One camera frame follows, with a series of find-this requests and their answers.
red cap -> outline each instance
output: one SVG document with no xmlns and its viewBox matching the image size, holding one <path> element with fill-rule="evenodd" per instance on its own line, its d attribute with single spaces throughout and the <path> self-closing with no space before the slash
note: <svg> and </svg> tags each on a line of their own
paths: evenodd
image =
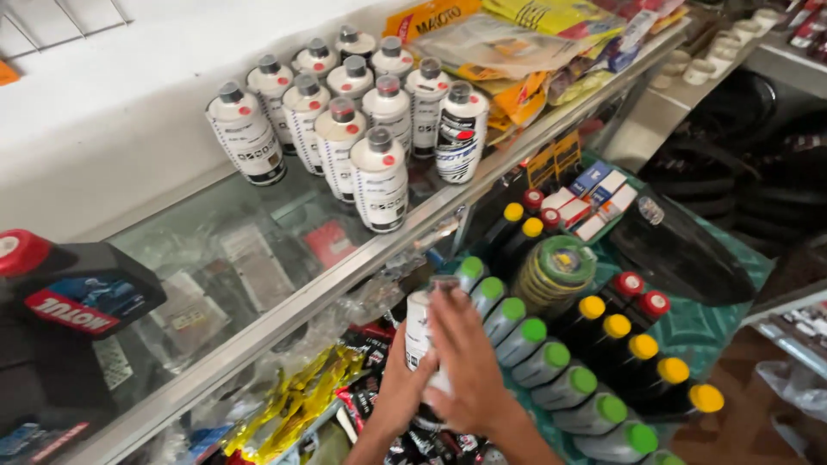
<svg viewBox="0 0 827 465">
<path fill-rule="evenodd" d="M 546 196 L 540 192 L 540 189 L 529 189 L 523 193 L 523 206 L 527 210 L 539 210 L 543 205 L 543 199 Z"/>
<path fill-rule="evenodd" d="M 560 214 L 555 209 L 540 210 L 540 221 L 546 229 L 557 229 L 560 225 Z"/>
<path fill-rule="evenodd" d="M 627 297 L 634 297 L 643 292 L 643 278 L 632 271 L 624 271 L 614 276 L 612 286 Z"/>
<path fill-rule="evenodd" d="M 43 263 L 50 249 L 51 242 L 25 229 L 0 232 L 0 276 L 25 275 Z"/>
<path fill-rule="evenodd" d="M 645 314 L 654 318 L 660 318 L 660 316 L 668 312 L 672 306 L 669 303 L 669 298 L 662 292 L 656 290 L 650 290 L 646 294 L 641 295 L 638 304 Z"/>
</svg>

wire rack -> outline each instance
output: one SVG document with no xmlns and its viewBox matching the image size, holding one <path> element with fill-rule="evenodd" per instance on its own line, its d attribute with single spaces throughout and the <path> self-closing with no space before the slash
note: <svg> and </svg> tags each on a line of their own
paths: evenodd
<svg viewBox="0 0 827 465">
<path fill-rule="evenodd" d="M 131 23 L 117 0 L 0 0 L 0 15 L 6 62 Z"/>
</svg>

hand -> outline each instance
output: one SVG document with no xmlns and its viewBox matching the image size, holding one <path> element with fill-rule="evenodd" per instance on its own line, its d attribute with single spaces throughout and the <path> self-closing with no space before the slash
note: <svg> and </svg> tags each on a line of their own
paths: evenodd
<svg viewBox="0 0 827 465">
<path fill-rule="evenodd" d="M 428 379 L 437 370 L 437 355 L 429 352 L 419 361 L 415 372 L 405 362 L 405 326 L 403 322 L 396 331 L 390 346 L 388 364 L 382 376 L 376 405 L 370 414 L 369 423 L 379 423 L 381 428 L 393 434 L 393 438 L 408 429 L 408 423 L 416 414 Z"/>
<path fill-rule="evenodd" d="M 525 412 L 505 389 L 482 317 L 468 295 L 455 289 L 430 297 L 428 328 L 453 395 L 429 387 L 425 400 L 450 429 L 493 438 L 498 427 Z"/>
</svg>

green bottle cap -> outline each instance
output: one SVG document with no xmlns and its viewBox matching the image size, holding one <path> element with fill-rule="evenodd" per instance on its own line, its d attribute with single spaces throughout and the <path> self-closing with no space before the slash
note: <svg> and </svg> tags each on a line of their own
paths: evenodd
<svg viewBox="0 0 827 465">
<path fill-rule="evenodd" d="M 503 294 L 503 281 L 493 276 L 487 277 L 480 283 L 480 291 L 486 299 L 496 299 Z"/>
<path fill-rule="evenodd" d="M 604 419 L 618 424 L 626 419 L 629 410 L 622 400 L 614 395 L 604 395 L 597 400 L 597 411 Z"/>
<path fill-rule="evenodd" d="M 634 450 L 642 455 L 655 452 L 657 435 L 645 424 L 630 424 L 626 427 L 626 440 Z"/>
<path fill-rule="evenodd" d="M 591 394 L 597 389 L 597 377 L 590 369 L 577 367 L 569 375 L 571 387 L 582 394 Z"/>
<path fill-rule="evenodd" d="M 671 452 L 659 452 L 655 457 L 655 465 L 686 465 L 686 462 Z"/>
<path fill-rule="evenodd" d="M 525 318 L 525 304 L 519 297 L 504 299 L 503 316 L 511 321 L 519 321 Z"/>
<path fill-rule="evenodd" d="M 482 260 L 475 256 L 469 256 L 462 261 L 460 272 L 471 278 L 479 278 L 482 275 Z"/>
<path fill-rule="evenodd" d="M 520 325 L 523 338 L 530 343 L 541 343 L 546 338 L 546 324 L 539 318 L 529 318 Z"/>
<path fill-rule="evenodd" d="M 561 368 L 568 365 L 571 354 L 565 344 L 548 343 L 543 347 L 543 360 L 550 367 Z"/>
</svg>

orange tag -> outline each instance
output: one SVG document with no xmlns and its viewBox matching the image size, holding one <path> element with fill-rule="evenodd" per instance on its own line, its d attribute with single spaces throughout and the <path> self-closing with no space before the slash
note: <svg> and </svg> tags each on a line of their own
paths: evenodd
<svg viewBox="0 0 827 465">
<path fill-rule="evenodd" d="M 433 0 L 396 13 L 385 23 L 383 37 L 399 36 L 402 43 L 447 26 L 477 12 L 480 0 Z"/>
<path fill-rule="evenodd" d="M 8 65 L 0 61 L 0 85 L 11 84 L 19 81 L 20 75 L 15 73 Z"/>
</svg>

